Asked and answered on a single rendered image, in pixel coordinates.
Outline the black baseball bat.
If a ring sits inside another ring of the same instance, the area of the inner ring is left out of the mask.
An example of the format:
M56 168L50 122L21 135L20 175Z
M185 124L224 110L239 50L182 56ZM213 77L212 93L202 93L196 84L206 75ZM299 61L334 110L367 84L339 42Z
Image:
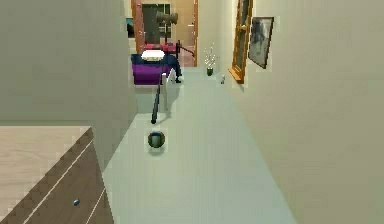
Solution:
M152 116L151 116L151 123L152 124L156 124L156 122L157 122L160 92L161 92L161 84L158 84L157 92L156 92L155 100L154 100L154 105L153 105L153 110L152 110Z

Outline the dark green ball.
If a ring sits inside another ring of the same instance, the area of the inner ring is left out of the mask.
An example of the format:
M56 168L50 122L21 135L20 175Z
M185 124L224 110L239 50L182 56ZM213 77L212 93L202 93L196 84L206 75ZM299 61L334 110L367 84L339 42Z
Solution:
M152 148L160 148L165 143L165 135L160 131L153 131L148 135L148 144Z

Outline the white house plant green pot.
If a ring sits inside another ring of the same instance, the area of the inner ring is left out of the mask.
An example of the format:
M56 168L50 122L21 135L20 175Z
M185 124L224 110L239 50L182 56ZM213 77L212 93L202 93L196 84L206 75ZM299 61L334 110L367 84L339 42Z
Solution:
M211 44L211 46L208 49L206 49L204 53L205 53L204 63L206 64L207 75L212 76L214 65L217 60L217 55L214 52L214 44Z

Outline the dark floor lamp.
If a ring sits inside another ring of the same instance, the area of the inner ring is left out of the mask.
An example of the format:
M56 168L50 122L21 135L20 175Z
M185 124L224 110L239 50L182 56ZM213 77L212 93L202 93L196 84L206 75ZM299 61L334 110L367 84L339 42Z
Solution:
M162 12L157 12L156 21L159 25L163 24L164 28L167 29L172 24L177 24L178 14L177 13L164 14Z

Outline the dark framed picture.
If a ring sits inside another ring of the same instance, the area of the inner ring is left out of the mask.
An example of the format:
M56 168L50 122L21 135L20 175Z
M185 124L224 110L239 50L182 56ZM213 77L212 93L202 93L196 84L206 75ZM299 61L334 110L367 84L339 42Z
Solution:
M253 17L248 58L265 69L273 30L273 17Z

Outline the wooden room door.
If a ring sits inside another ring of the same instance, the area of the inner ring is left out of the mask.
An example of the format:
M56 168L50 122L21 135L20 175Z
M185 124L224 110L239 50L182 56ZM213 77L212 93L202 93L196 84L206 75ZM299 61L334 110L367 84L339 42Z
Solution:
M142 0L131 0L131 8L135 31L136 51L142 53L145 50Z

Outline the brown chest of drawers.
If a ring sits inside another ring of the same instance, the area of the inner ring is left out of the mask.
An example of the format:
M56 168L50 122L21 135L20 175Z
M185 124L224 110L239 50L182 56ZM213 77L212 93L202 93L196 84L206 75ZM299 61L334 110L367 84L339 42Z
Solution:
M0 224L114 224L89 126L0 126Z

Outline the blue wall picture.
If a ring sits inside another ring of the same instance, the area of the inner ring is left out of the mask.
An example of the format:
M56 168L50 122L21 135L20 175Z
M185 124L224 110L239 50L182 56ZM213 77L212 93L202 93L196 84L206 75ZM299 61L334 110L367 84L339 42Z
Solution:
M126 18L128 38L135 38L133 18Z

